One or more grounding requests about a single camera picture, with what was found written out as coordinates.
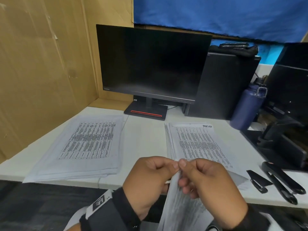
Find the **black sleeve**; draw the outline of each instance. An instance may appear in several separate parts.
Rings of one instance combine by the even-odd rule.
[[[129,204],[122,188],[112,194],[112,199],[94,212],[88,220],[80,218],[81,231],[135,231],[141,221]]]
[[[246,216],[232,231],[267,231],[269,227],[269,220],[251,206],[248,206]]]

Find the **blue water bottle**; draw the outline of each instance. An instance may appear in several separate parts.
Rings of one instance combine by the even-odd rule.
[[[267,88],[263,78],[256,78],[243,92],[230,120],[230,126],[247,130],[265,100]]]

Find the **stapler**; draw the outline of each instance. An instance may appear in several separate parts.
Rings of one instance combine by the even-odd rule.
[[[287,187],[290,188],[295,194],[306,194],[306,190],[290,178],[283,170],[271,162],[263,162],[261,166],[264,173],[270,178],[272,183],[275,185],[279,193],[285,200],[291,204],[297,205],[297,199],[291,194],[284,186],[280,183],[282,181]]]

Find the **black case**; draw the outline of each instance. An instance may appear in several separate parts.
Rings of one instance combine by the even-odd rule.
[[[185,116],[229,120],[260,59],[209,52],[196,101],[183,105]]]

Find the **printed logo on wristband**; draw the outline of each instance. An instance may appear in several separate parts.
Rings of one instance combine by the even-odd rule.
[[[88,219],[94,212],[96,212],[101,206],[103,206],[109,199],[112,198],[112,190],[107,190],[101,197],[95,200],[88,208],[86,212],[86,219]]]

